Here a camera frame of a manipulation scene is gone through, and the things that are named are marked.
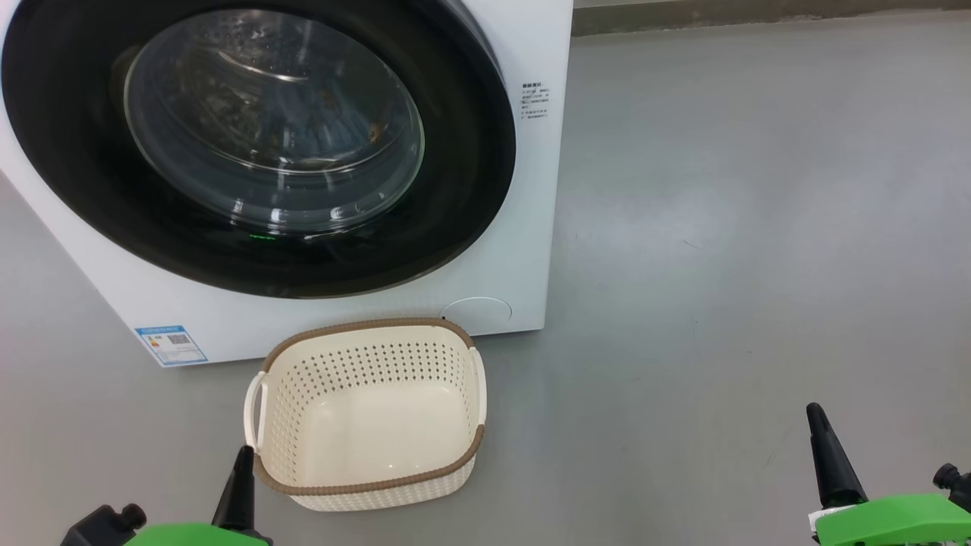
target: laundry basket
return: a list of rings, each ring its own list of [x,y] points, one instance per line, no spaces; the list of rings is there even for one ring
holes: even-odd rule
[[[486,430],[486,376],[472,338],[448,321],[311,330],[264,361],[243,423],[255,474],[307,508],[422,502],[472,473]]]

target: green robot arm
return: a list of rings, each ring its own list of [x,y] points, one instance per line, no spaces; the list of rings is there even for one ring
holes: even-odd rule
[[[955,542],[971,538],[965,490],[971,479],[946,464],[934,477],[940,495],[896,495],[869,500],[819,404],[806,407],[813,461],[823,510],[810,515],[820,546],[896,546]]]
[[[61,546],[273,546],[252,528],[252,447],[243,446],[226,480],[211,524],[149,526],[145,512],[129,504],[118,514],[102,506],[68,529]]]

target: washing machine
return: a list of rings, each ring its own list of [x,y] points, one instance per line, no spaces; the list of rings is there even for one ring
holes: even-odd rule
[[[570,0],[0,10],[0,171],[160,364],[543,327]]]

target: basket handle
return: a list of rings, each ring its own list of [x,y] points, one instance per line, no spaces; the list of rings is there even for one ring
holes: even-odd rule
[[[246,435],[247,445],[252,446],[257,454],[259,454],[259,450],[263,447],[263,429],[266,425],[266,391],[268,387],[263,383],[263,376],[265,375],[265,371],[260,371],[256,374],[256,377],[252,378],[250,387],[246,391],[246,401],[243,404],[243,433]],[[256,405],[257,391],[260,391],[262,396],[260,397],[259,404],[259,426],[254,427],[253,421],[255,419],[253,418],[253,409],[255,409]]]
[[[479,425],[486,424],[486,367],[483,365],[482,355],[475,347],[472,348],[472,361],[475,364],[476,376],[479,380]]]

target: blue label sticker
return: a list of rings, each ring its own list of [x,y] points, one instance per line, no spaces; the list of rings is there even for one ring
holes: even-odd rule
[[[135,333],[142,338],[146,347],[163,366],[201,364],[209,361],[181,326],[135,328]]]

